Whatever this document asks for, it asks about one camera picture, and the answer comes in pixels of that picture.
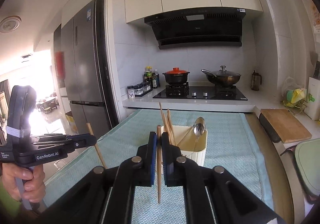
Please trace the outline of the person's left hand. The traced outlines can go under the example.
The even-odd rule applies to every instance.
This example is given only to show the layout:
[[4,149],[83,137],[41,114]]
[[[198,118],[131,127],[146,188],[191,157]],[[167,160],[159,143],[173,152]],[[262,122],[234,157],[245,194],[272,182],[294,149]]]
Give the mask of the person's left hand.
[[[24,193],[22,195],[17,187],[16,178],[26,181],[24,184]],[[42,164],[35,166],[33,172],[13,163],[2,164],[1,181],[3,187],[16,201],[26,199],[32,203],[40,202],[46,194],[44,178],[45,173]]]

